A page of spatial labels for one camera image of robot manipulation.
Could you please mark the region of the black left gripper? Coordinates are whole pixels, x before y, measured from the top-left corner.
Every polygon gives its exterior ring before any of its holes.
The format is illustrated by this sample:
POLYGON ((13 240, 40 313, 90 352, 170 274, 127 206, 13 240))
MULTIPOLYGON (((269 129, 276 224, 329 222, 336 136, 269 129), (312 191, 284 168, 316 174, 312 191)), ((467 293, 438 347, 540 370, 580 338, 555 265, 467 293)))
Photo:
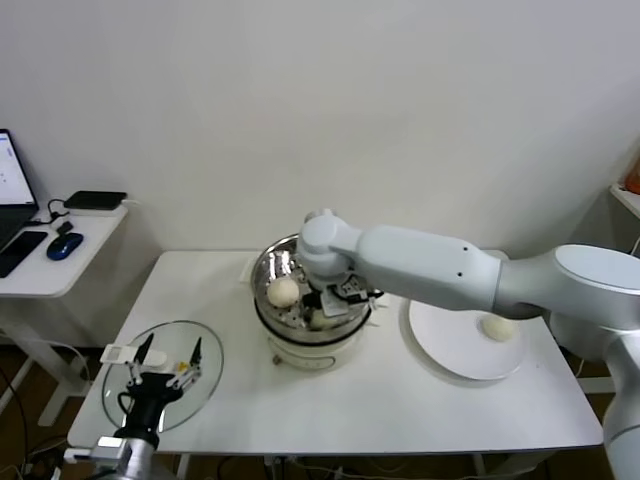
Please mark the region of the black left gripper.
POLYGON ((125 425, 118 429, 119 438, 158 441, 160 417, 166 406, 181 399, 182 390, 191 388, 201 377, 201 337, 194 346, 189 362, 179 362, 173 376, 164 373, 142 374, 142 366, 153 339, 154 334, 151 333, 137 347, 133 359, 126 363, 129 386, 123 395, 129 397, 132 404, 126 414, 125 425))

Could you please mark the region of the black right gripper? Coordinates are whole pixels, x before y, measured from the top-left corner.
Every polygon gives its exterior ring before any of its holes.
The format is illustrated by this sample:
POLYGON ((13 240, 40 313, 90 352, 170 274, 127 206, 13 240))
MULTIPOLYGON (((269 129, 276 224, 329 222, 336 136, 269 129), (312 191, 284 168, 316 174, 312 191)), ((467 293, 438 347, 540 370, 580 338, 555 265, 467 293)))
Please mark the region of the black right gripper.
POLYGON ((302 310, 300 311, 300 322, 303 328, 309 328, 312 321, 312 311, 322 310, 322 297, 318 291, 311 291, 302 296, 302 310))

